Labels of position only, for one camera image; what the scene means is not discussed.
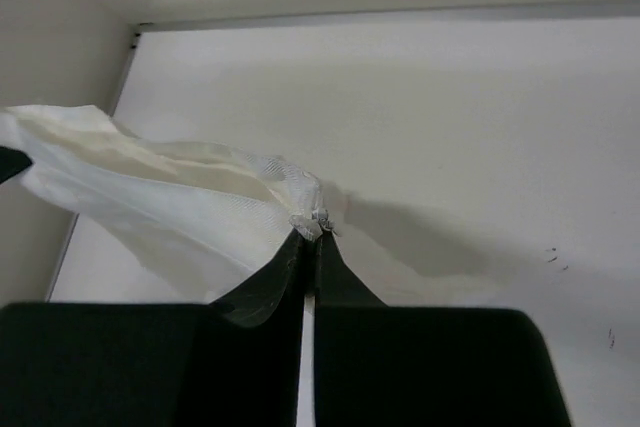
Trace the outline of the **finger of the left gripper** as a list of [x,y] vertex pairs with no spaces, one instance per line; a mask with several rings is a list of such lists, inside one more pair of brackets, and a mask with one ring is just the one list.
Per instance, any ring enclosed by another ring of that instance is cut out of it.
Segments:
[[24,152],[8,147],[0,147],[0,184],[16,177],[33,165]]

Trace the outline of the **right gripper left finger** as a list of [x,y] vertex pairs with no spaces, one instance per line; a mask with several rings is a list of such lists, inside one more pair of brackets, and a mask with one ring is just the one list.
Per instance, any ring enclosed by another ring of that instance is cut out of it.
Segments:
[[13,303],[5,426],[292,426],[305,243],[209,304]]

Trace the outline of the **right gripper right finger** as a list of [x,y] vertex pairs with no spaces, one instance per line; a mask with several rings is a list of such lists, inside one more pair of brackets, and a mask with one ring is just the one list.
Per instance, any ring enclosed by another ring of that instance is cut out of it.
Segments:
[[513,309],[397,307],[325,233],[315,258],[319,426],[567,426],[544,338]]

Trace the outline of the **white pleated skirt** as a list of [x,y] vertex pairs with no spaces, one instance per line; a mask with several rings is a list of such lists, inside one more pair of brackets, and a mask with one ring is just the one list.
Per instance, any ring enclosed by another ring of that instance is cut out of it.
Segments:
[[291,233],[329,226],[320,181],[275,156],[207,142],[153,142],[94,106],[1,112],[24,153],[21,184],[87,216],[184,300],[214,300],[266,265]]

